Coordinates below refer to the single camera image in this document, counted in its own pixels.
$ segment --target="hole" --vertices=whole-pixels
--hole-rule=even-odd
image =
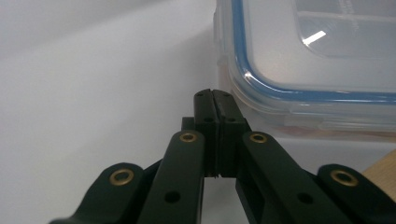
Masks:
[[[187,142],[187,143],[193,142],[193,141],[197,140],[197,135],[195,135],[193,133],[183,133],[180,136],[180,140],[183,142]]]
[[[354,175],[352,175],[346,171],[333,170],[330,173],[330,176],[336,182],[338,182],[344,186],[347,186],[347,187],[355,187],[355,186],[358,186],[358,184],[359,184],[358,179]]]
[[[250,140],[256,143],[265,143],[267,141],[267,137],[260,133],[254,133],[250,136]]]
[[[134,179],[134,172],[129,169],[119,169],[111,174],[109,181],[114,186],[126,185]]]
[[[297,194],[297,198],[300,200],[300,202],[306,204],[311,204],[314,202],[314,199],[311,197],[311,195],[307,193],[299,193]]]
[[[177,191],[170,191],[165,194],[165,201],[167,203],[177,203],[180,201],[180,194]]]
[[[214,120],[212,119],[212,118],[205,118],[204,119],[204,122],[207,122],[207,123],[211,123],[211,122],[213,122]]]

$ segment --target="white background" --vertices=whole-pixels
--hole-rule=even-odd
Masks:
[[[68,217],[108,166],[159,160],[192,96],[215,89],[214,0],[0,1],[0,217]],[[394,144],[279,138],[304,168],[363,170]],[[247,223],[206,179],[203,223]]]

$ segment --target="plastic food container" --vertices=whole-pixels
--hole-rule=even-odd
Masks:
[[[219,0],[214,24],[223,89],[268,122],[396,132],[396,0]]]

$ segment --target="transparent plastic lid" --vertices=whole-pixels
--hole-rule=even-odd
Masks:
[[[396,105],[396,0],[233,0],[242,78],[282,101]]]

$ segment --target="clear plastic container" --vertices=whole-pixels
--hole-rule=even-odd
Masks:
[[[267,122],[396,133],[396,0],[219,0],[214,23],[222,88]]]

